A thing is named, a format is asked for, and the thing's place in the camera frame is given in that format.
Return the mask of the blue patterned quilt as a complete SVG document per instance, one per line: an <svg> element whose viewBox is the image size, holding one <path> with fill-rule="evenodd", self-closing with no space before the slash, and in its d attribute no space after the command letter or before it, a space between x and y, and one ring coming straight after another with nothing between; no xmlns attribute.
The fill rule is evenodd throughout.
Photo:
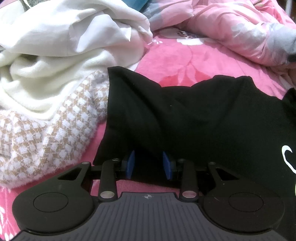
<svg viewBox="0 0 296 241"><path fill-rule="evenodd" d="M137 11L140 11L149 0L122 0L127 6Z"/></svg>

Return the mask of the white shirt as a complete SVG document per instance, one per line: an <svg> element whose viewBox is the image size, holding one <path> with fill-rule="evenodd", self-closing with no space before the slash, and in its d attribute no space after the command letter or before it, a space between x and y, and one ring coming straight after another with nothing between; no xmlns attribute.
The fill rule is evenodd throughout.
<svg viewBox="0 0 296 241"><path fill-rule="evenodd" d="M12 53L69 57L132 40L149 43L149 20L123 1L45 1L27 11L1 8L1 48Z"/></svg>

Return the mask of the black t-shirt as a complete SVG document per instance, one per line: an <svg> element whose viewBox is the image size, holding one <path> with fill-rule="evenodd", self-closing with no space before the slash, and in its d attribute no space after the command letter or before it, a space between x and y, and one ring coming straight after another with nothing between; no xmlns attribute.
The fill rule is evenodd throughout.
<svg viewBox="0 0 296 241"><path fill-rule="evenodd" d="M285 202L280 233L295 240L295 89L282 99L248 76L218 75L162 87L122 67L108 70L104 137L95 165L134 155L133 180L162 185L163 155L217 162L273 190Z"/></svg>

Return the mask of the pink grey floral duvet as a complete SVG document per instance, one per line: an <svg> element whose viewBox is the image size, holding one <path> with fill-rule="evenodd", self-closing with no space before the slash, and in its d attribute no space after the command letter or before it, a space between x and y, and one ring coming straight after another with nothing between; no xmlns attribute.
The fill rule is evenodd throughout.
<svg viewBox="0 0 296 241"><path fill-rule="evenodd" d="M148 1L151 30L176 26L255 63L295 67L295 23L277 1Z"/></svg>

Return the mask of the cream fleece garment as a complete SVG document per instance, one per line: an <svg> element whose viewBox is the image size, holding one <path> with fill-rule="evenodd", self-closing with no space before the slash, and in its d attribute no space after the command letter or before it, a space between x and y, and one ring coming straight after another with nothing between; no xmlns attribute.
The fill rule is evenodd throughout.
<svg viewBox="0 0 296 241"><path fill-rule="evenodd" d="M98 48L71 57L1 51L1 109L49 120L76 87L95 71L129 67L144 53L142 40Z"/></svg>

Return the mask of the beige houndstooth garment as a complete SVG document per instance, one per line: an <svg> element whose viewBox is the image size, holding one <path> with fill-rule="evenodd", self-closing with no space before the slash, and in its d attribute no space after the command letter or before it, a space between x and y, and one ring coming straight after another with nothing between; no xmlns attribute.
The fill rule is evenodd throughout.
<svg viewBox="0 0 296 241"><path fill-rule="evenodd" d="M49 121L1 111L1 186L23 186L76 164L106 119L108 93L108 73L96 71Z"/></svg>

